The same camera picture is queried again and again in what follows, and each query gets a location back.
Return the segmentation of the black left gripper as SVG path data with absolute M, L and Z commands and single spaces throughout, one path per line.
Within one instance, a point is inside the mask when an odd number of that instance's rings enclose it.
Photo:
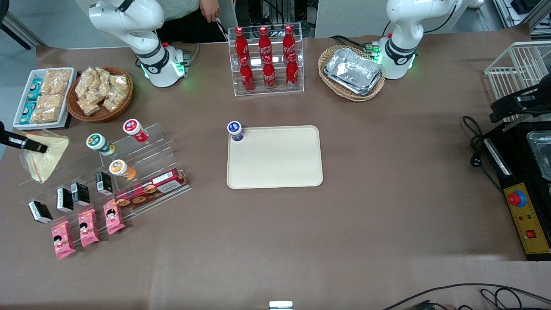
M 532 116 L 531 113 L 550 113 L 551 88 L 539 86 L 537 89 L 525 92 L 519 96 L 504 96 L 492 104 L 490 121 L 513 122 Z

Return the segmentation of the bare person hand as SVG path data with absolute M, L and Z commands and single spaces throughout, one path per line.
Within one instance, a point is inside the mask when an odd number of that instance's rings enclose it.
M 208 23 L 215 23 L 220 13 L 218 0 L 199 0 L 199 8 Z

